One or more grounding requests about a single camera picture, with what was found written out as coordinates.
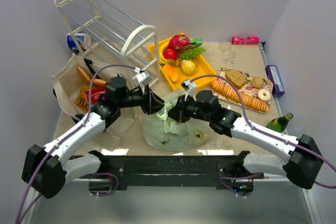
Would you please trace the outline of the red gummy candy bag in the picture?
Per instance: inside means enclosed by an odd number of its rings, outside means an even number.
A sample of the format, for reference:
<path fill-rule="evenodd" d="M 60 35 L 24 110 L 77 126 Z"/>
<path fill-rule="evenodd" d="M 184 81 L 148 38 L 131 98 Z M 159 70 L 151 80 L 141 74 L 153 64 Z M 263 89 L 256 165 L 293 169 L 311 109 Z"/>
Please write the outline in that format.
<path fill-rule="evenodd" d="M 97 103 L 99 98 L 106 92 L 105 88 L 95 88 L 91 90 L 91 103 Z"/>

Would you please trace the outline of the light green plastic bag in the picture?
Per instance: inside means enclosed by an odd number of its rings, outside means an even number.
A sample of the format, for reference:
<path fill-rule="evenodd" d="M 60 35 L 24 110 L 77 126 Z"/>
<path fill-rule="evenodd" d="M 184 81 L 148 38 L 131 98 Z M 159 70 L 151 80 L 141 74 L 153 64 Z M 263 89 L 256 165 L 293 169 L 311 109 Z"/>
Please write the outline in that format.
<path fill-rule="evenodd" d="M 207 122 L 190 119 L 179 123 L 168 117 L 168 112 L 177 104 L 178 97 L 184 95 L 185 91 L 181 89 L 173 91 L 163 98 L 164 108 L 160 112 L 144 116 L 144 138 L 156 150 L 190 151 L 205 144 L 214 135 Z"/>

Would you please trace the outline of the orange kettle chips bag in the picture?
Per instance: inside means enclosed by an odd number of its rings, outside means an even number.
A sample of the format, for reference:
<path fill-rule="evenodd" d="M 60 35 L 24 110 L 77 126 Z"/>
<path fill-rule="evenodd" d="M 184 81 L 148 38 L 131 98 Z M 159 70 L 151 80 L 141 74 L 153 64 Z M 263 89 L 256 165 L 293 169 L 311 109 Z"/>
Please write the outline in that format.
<path fill-rule="evenodd" d="M 89 86 L 91 82 L 91 78 L 89 75 L 84 71 L 84 69 L 80 66 L 76 66 L 77 70 L 79 71 L 81 77 L 83 78 L 83 84 L 81 87 L 81 91 L 79 93 L 79 97 L 76 101 L 76 105 L 80 107 L 84 112 L 88 112 L 89 107 Z M 102 79 L 94 79 L 92 89 L 95 88 L 106 88 L 107 82 Z"/>

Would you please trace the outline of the cream canvas tote bag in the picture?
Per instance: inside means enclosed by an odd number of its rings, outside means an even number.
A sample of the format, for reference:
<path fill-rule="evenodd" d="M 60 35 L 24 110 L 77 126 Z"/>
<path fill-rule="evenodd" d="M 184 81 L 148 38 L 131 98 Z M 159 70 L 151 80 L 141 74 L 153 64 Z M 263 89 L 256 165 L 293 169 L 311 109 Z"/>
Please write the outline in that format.
<path fill-rule="evenodd" d="M 107 66 L 106 62 L 94 61 L 81 56 L 72 55 L 67 64 L 53 76 L 54 94 L 64 113 L 71 116 L 75 122 L 81 120 L 88 112 L 89 81 L 86 80 L 79 68 L 90 78 Z M 121 116 L 106 131 L 120 139 L 135 121 L 135 112 L 131 108 L 121 109 Z"/>

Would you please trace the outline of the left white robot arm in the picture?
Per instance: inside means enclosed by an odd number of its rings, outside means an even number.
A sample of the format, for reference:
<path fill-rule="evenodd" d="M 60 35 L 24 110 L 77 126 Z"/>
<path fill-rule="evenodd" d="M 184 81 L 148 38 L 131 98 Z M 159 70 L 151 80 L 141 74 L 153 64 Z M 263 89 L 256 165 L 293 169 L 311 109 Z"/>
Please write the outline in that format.
<path fill-rule="evenodd" d="M 138 106 L 145 114 L 154 114 L 164 107 L 164 100 L 149 86 L 129 90 L 123 77 L 113 77 L 105 94 L 75 126 L 43 147 L 33 145 L 28 149 L 22 180 L 50 199 L 66 183 L 96 173 L 104 159 L 102 154 L 94 152 L 79 159 L 71 159 L 72 155 L 114 123 L 120 117 L 121 109 Z"/>

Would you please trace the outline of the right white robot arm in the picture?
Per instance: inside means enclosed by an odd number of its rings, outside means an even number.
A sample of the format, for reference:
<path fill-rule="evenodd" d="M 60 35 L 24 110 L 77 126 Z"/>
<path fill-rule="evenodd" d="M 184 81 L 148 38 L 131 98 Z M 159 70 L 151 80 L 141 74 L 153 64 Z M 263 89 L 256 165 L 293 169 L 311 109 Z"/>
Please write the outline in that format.
<path fill-rule="evenodd" d="M 209 90 L 199 92 L 195 98 L 179 96 L 168 116 L 179 123 L 190 119 L 208 122 L 217 134 L 252 143 L 270 152 L 264 156 L 244 155 L 241 165 L 251 174 L 280 175 L 298 187 L 311 189 L 323 164 L 321 152 L 312 137 L 304 134 L 297 138 L 255 124 L 238 112 L 222 107 Z"/>

